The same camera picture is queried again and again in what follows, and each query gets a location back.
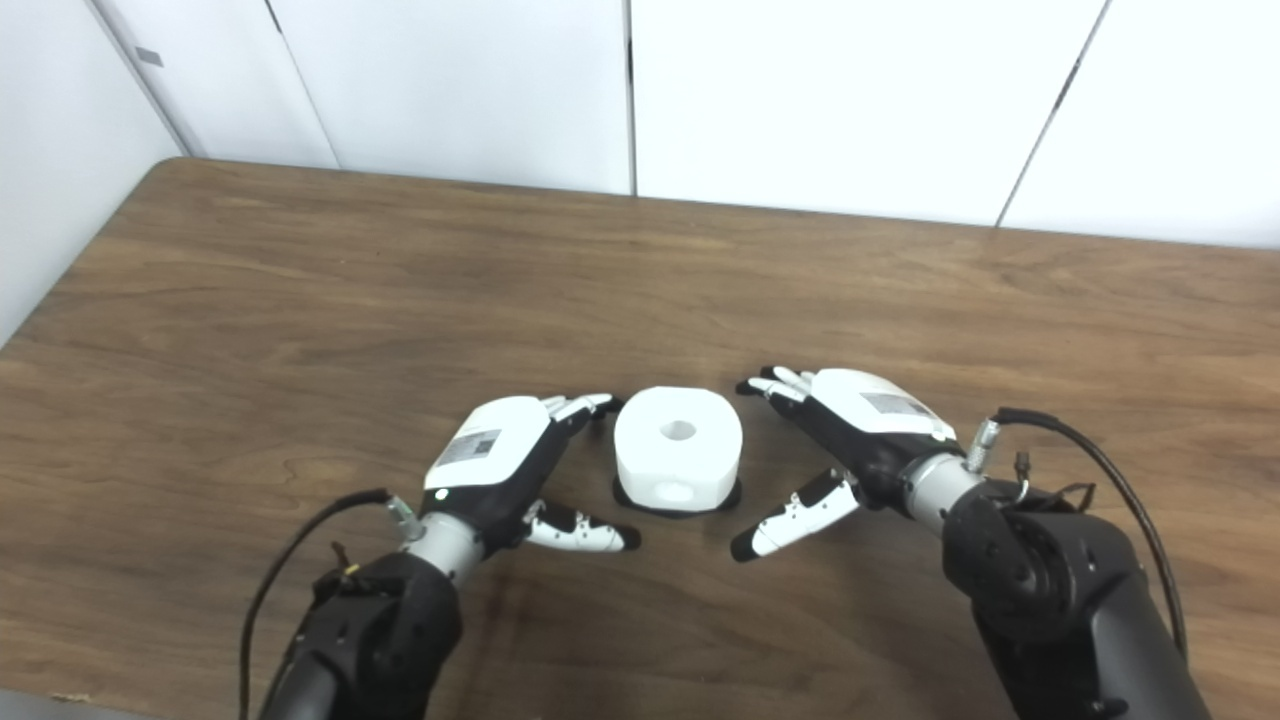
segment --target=white wall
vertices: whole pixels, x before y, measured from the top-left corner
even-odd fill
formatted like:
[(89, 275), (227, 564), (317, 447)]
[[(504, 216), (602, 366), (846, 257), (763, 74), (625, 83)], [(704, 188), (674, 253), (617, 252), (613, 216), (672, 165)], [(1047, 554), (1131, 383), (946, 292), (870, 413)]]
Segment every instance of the white wall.
[(338, 167), (264, 0), (97, 3), (192, 154)]
[(83, 0), (0, 0), (0, 343), (178, 145)]
[(995, 224), (1102, 0), (631, 0), (640, 195)]
[(1004, 224), (1280, 247), (1280, 3), (1114, 3)]
[(273, 5), (343, 168), (631, 192), (623, 0)]

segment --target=white cylinder object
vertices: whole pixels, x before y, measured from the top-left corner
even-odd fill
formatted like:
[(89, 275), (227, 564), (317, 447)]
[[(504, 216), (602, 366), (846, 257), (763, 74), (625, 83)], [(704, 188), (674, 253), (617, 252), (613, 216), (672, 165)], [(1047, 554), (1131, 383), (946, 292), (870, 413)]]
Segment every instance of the white cylinder object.
[(737, 482), (742, 423), (722, 396), (703, 388), (652, 387), (622, 406), (613, 428), (618, 482), (648, 510), (707, 512)]

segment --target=black wire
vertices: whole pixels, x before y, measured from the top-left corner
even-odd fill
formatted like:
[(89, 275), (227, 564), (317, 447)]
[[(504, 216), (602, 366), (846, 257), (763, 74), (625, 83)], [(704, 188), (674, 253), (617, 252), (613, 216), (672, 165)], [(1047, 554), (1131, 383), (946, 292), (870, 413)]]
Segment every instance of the black wire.
[(1160, 574), (1160, 584), (1165, 591), (1165, 602), (1169, 606), (1169, 623), (1172, 626), (1174, 646), (1181, 653), (1183, 659), (1187, 659), (1187, 623), (1183, 619), (1183, 601), (1178, 596), (1174, 569), (1169, 564), (1169, 555), (1165, 552), (1164, 543), (1160, 542), (1160, 533), (1156, 532), (1156, 524), (1151, 520), (1151, 515), (1147, 514), (1147, 509), (1142, 506), (1142, 501), (1138, 500), (1138, 493), (1133, 491), (1129, 480), (1120, 474), (1120, 469), (1111, 462), (1111, 459), (1102, 452), (1102, 448), (1097, 443), (1053, 415), (1036, 410), (1001, 407), (991, 419), (1001, 425), (1033, 425), (1053, 430), (1078, 445), (1111, 478), (1111, 483), (1115, 484), (1120, 497), (1129, 506), (1129, 511), (1138, 520), (1138, 527), (1142, 528), (1142, 534), (1147, 538), (1147, 544), (1151, 547), (1151, 555), (1155, 556), (1156, 571)]
[[(271, 589), (271, 583), (275, 582), (275, 577), (280, 574), (280, 570), (284, 568), (284, 564), (288, 562), (293, 551), (297, 550), (298, 546), (302, 544), (302, 541), (305, 541), (312, 530), (319, 528), (321, 523), (344, 510), (351, 510), (352, 507), (358, 507), (361, 505), (384, 505), (390, 498), (392, 495), (381, 488), (353, 492), (339, 497), (298, 528), (298, 532), (293, 533), (293, 537), (289, 538), (288, 543), (285, 543), (284, 550), (280, 551), (280, 553), (275, 556), (275, 560), (271, 561), (271, 566), (266, 570), (266, 575), (262, 578), (262, 583), (259, 585), (257, 593), (253, 594), (253, 600), (248, 603), (248, 611), (244, 614), (244, 628), (241, 629), (239, 720), (248, 720), (250, 656), (252, 655), (253, 646), (253, 623), (257, 620), (257, 611), (261, 610), (262, 601), (266, 600), (266, 592)], [(273, 688), (279, 684), (282, 675), (282, 671), (276, 671), (275, 678), (271, 680)]]

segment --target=barcode label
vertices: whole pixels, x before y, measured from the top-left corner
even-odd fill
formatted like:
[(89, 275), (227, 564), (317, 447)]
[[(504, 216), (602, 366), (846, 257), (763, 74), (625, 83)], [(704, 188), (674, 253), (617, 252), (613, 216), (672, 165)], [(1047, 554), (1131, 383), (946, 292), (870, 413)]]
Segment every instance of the barcode label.
[(901, 395), (887, 395), (882, 392), (864, 392), (863, 397), (872, 404), (881, 415), (923, 415), (932, 418), (929, 409)]
[(463, 460), (481, 460), (488, 457), (489, 451), (493, 450), (493, 443), (498, 442), (499, 434), (502, 434), (502, 430), (484, 430), (456, 437), (449, 443), (449, 447), (444, 448), (440, 459), (435, 461), (435, 466), (440, 468), (453, 462), (462, 462)]

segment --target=wooden table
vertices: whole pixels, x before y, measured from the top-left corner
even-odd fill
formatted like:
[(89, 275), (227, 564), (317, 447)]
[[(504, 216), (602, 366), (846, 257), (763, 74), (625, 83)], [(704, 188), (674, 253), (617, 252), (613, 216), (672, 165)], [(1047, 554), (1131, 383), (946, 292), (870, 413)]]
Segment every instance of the wooden table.
[[(763, 363), (895, 379), (960, 429), (1000, 404), (1093, 434), (1147, 502), (1220, 720), (1280, 710), (1280, 254), (174, 160), (0, 351), (0, 684), (232, 716), (236, 643), (329, 498), (416, 500), (494, 397), (731, 395)], [(463, 591), (434, 719), (1011, 717), (937, 541), (855, 516), (736, 565), (728, 539), (828, 459), (760, 401), (739, 511), (611, 500), (586, 433), (547, 495), (640, 552), (504, 552)], [(1100, 480), (1043, 434), (1037, 483)], [(1110, 489), (1100, 514), (1138, 539)], [(261, 693), (361, 511), (260, 623)]]

